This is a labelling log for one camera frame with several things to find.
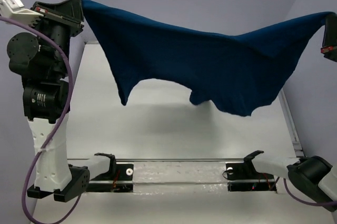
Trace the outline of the blue printed t shirt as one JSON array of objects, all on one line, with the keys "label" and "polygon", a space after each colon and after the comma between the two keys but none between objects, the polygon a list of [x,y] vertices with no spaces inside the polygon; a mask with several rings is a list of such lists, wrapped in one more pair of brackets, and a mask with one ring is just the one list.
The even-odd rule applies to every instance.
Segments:
[{"label": "blue printed t shirt", "polygon": [[256,72],[272,60],[244,41],[241,36],[247,33],[187,29],[92,0],[82,0],[82,10],[105,53],[122,105],[138,83],[159,79],[188,88],[193,105],[212,101],[232,115],[250,116],[267,106],[257,97]]}]

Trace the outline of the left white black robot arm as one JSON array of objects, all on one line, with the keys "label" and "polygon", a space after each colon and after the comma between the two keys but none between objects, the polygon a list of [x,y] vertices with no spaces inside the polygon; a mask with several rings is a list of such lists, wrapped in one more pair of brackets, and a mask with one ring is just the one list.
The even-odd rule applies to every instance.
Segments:
[{"label": "left white black robot arm", "polygon": [[85,191],[90,175],[88,168],[70,165],[66,151],[67,99],[73,86],[65,78],[70,40],[83,30],[82,1],[36,2],[27,9],[20,0],[1,0],[1,15],[42,34],[19,33],[7,44],[9,68],[22,78],[24,115],[38,155],[27,196],[53,195],[68,202]]}]

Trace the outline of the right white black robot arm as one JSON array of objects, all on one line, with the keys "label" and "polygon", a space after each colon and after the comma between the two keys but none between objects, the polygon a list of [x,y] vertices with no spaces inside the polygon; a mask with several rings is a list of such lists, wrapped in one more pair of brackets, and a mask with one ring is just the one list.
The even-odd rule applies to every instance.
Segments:
[{"label": "right white black robot arm", "polygon": [[[320,12],[280,22],[241,37],[263,56],[269,56],[271,66],[257,70],[258,99],[263,105],[272,102],[295,71],[309,40],[324,28],[321,53],[336,61],[336,13]],[[291,184],[311,199],[309,206],[336,211],[336,166],[319,156],[282,158],[256,150],[243,159],[243,173],[254,178],[258,174],[275,175]]]}]

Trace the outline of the metal rail strip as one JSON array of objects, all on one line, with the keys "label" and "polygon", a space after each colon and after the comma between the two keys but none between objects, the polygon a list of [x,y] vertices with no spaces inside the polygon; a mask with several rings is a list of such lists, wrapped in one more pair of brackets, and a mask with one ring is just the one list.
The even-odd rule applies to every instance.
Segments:
[{"label": "metal rail strip", "polygon": [[179,158],[138,158],[138,159],[130,159],[130,158],[116,158],[117,162],[146,162],[146,161],[153,161],[153,162],[165,162],[165,161],[171,161],[171,162],[193,162],[193,161],[204,161],[204,162],[242,162],[243,158],[185,158],[185,159],[179,159]]}]

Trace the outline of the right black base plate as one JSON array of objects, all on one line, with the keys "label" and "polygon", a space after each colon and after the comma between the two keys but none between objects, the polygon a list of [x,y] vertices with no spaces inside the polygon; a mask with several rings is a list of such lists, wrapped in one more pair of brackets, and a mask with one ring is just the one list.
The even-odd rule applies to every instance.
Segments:
[{"label": "right black base plate", "polygon": [[266,173],[250,171],[243,162],[230,162],[222,173],[229,192],[277,192],[278,179]]}]

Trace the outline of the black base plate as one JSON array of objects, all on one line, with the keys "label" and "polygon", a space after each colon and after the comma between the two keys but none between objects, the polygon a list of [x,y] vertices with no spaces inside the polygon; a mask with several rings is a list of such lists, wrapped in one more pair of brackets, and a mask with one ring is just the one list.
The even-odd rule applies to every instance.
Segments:
[{"label": "black base plate", "polygon": [[115,174],[99,175],[89,182],[86,192],[133,192],[134,164],[132,162],[117,162]]},{"label": "black base plate", "polygon": [[222,173],[229,192],[277,192],[278,179],[266,173],[250,171],[243,162],[230,162]]}]

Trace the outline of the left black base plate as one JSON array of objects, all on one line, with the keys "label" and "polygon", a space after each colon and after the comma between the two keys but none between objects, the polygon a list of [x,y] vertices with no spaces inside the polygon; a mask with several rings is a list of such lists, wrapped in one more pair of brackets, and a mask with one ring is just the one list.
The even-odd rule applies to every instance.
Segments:
[{"label": "left black base plate", "polygon": [[117,162],[115,174],[99,175],[89,182],[86,192],[133,192],[134,164],[132,162]]}]

